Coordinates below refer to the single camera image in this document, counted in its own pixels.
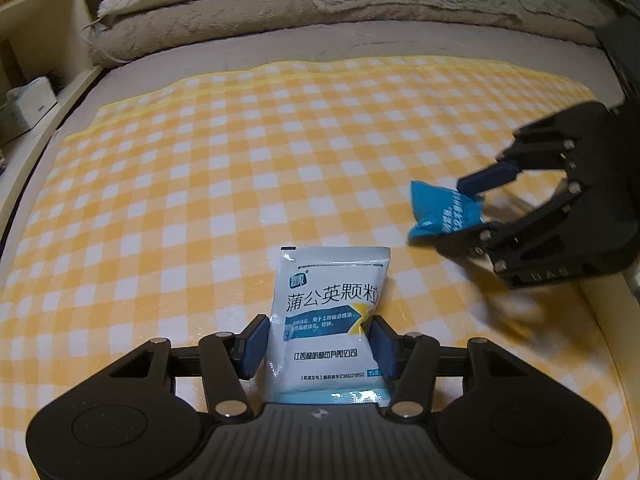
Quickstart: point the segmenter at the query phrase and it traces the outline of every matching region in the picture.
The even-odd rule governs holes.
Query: blue candy wrapper
[[[482,223],[482,198],[469,198],[453,189],[411,183],[411,206],[416,224],[409,240],[417,237],[452,233]]]

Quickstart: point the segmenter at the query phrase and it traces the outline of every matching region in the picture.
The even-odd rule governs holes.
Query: medicine packet
[[[282,248],[266,355],[266,400],[378,402],[390,391],[362,324],[385,283],[387,247]]]

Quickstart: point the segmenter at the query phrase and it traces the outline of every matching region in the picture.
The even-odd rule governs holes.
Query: tissue box
[[[0,108],[3,142],[31,130],[58,102],[46,77],[39,77],[26,86],[9,90],[6,99],[6,104]]]

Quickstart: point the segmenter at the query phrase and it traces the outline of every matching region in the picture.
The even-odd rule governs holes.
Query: checkered tablecloth
[[[39,407],[151,337],[240,330],[270,311],[279,247],[321,244],[390,246],[379,310],[398,332],[487,336],[549,373],[609,418],[602,478],[635,478],[622,388],[578,288],[508,292],[406,244],[411,180],[453,187],[520,124],[591,98],[501,62],[391,57],[202,75],[102,108],[62,143],[0,296],[0,478],[34,477]],[[558,179],[523,176],[485,212],[522,212]],[[439,381],[436,403],[459,390]],[[178,392],[204,409],[193,381]]]

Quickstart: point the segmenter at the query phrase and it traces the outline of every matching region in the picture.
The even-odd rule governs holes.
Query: dark object
[[[607,109],[588,102],[521,127],[496,164],[458,181],[473,196],[521,171],[564,170],[566,182],[525,217],[431,237],[448,257],[487,254],[510,287],[612,274],[640,251],[640,22],[625,16],[596,32],[625,90]]]
[[[266,404],[254,414],[238,378],[257,370],[269,321],[197,347],[152,339],[40,410],[26,435],[43,480],[429,479],[595,480],[612,437],[586,400],[484,338],[441,347],[366,325],[383,375],[375,404]],[[202,376],[208,413],[175,397],[175,377]],[[431,411],[437,376],[465,394]]]

